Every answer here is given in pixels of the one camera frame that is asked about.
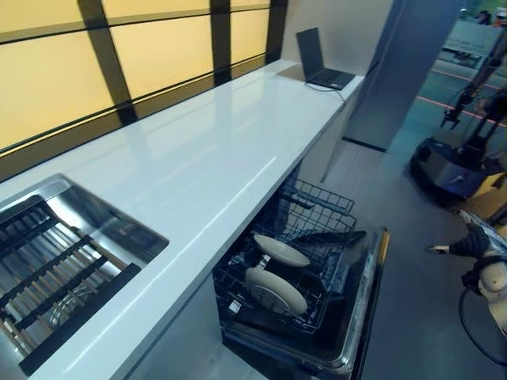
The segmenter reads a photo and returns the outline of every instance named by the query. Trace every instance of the dishwasher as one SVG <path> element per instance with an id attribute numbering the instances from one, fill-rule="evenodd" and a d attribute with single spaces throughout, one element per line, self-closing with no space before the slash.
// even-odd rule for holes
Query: dishwasher
<path id="1" fill-rule="evenodd" d="M 318 378 L 351 378 L 389 238 L 356 230 L 353 205 L 295 177 L 278 188 L 212 272 L 226 346 L 245 361 L 259 354 Z M 306 259 L 287 262 L 276 247 Z M 274 285 L 252 280 L 266 272 Z"/>

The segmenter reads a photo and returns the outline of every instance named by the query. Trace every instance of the window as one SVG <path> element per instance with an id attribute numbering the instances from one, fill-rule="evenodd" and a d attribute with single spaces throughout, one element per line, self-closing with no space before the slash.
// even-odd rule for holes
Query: window
<path id="1" fill-rule="evenodd" d="M 286 10 L 282 0 L 5 0 L 0 181 L 280 58 Z"/>

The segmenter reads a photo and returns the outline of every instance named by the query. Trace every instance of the cabinet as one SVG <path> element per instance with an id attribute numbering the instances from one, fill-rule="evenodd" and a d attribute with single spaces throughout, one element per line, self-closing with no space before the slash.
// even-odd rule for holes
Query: cabinet
<path id="1" fill-rule="evenodd" d="M 222 345 L 209 276 L 124 380 L 267 380 Z"/>
<path id="2" fill-rule="evenodd" d="M 338 141 L 343 136 L 352 110 L 360 92 L 360 85 L 354 90 L 347 101 L 337 110 L 333 118 L 324 128 L 315 144 L 310 148 L 301 161 L 298 178 L 300 180 L 318 184 L 324 181 Z"/>

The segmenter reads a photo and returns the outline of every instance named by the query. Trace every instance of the orange floor line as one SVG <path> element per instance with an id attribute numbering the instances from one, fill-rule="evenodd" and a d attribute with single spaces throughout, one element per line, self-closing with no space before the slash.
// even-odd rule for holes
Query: orange floor line
<path id="1" fill-rule="evenodd" d="M 419 95 L 416 96 L 416 99 L 419 99 L 420 101 L 427 101 L 428 103 L 431 103 L 433 105 L 438 105 L 440 107 L 444 107 L 444 108 L 447 108 L 447 109 L 451 109 L 451 108 L 454 108 L 452 107 L 451 105 L 448 105 L 448 104 L 445 104 L 445 103 L 440 103 L 439 101 L 432 101 L 431 99 L 428 99 L 427 97 L 421 97 Z M 463 111 L 463 113 L 465 115 L 469 115 L 469 116 L 473 116 L 475 119 L 482 119 L 481 116 L 479 115 L 475 115 L 474 113 L 472 112 L 468 112 L 468 111 Z M 501 127 L 507 127 L 505 124 L 502 124 L 500 123 L 499 124 Z"/>

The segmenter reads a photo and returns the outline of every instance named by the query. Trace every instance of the laptop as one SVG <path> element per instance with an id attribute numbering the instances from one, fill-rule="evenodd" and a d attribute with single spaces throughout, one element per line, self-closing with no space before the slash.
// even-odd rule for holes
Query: laptop
<path id="1" fill-rule="evenodd" d="M 295 34 L 298 40 L 301 63 L 307 83 L 329 87 L 330 89 L 343 89 L 354 78 L 353 74 L 326 69 L 320 50 L 318 29 L 312 28 Z"/>

